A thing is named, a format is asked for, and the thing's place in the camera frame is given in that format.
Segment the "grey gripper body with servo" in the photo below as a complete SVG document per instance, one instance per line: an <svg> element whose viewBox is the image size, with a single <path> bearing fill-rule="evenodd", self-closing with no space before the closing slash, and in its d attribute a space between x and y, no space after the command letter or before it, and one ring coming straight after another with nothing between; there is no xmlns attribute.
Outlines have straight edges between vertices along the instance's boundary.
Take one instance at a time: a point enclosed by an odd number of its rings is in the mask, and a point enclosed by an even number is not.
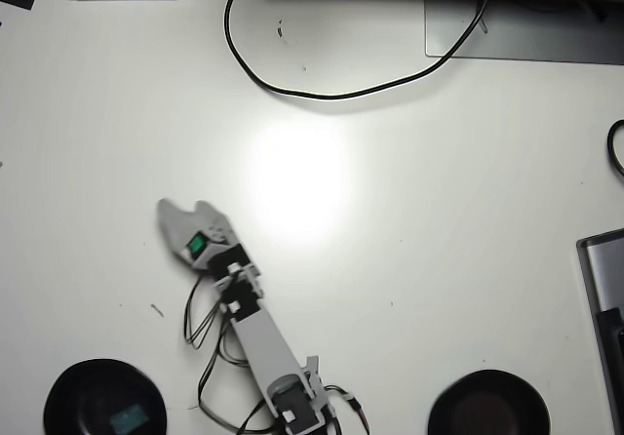
<svg viewBox="0 0 624 435"><path fill-rule="evenodd" d="M196 231L176 253L194 270L226 270L241 263L241 246L236 236L226 231Z"/></svg>

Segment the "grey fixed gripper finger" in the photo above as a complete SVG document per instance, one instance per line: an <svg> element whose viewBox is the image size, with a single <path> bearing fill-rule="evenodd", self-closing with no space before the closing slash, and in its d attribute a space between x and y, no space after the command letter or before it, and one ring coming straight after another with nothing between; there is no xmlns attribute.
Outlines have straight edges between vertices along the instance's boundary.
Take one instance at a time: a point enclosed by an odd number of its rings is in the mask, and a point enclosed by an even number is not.
<svg viewBox="0 0 624 435"><path fill-rule="evenodd" d="M194 235L193 214L179 209L169 199L159 200L156 210L166 244L172 252L181 252Z"/></svg>

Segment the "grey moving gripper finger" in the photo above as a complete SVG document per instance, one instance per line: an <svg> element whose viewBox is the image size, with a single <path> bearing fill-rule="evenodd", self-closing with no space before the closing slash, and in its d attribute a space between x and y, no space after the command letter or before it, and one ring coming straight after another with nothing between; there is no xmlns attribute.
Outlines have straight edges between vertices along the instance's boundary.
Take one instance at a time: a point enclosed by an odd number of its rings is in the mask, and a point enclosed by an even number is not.
<svg viewBox="0 0 624 435"><path fill-rule="evenodd" d="M195 237L202 238L202 242L212 242L215 244L237 244L236 236L229 219L221 211L216 209L211 203L197 201L194 210L188 215L189 239L191 242Z"/></svg>

